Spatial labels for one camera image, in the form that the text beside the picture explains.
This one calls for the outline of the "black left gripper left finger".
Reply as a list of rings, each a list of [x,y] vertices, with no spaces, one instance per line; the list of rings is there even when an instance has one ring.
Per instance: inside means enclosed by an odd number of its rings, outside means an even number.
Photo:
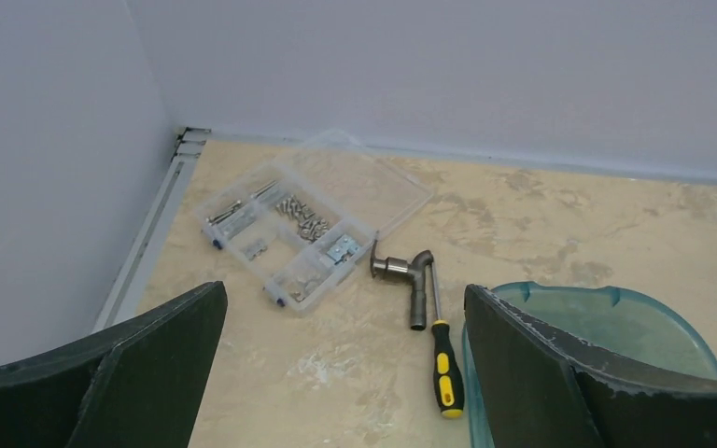
[[[117,325],[0,366],[0,447],[185,447],[224,326],[207,282]]]

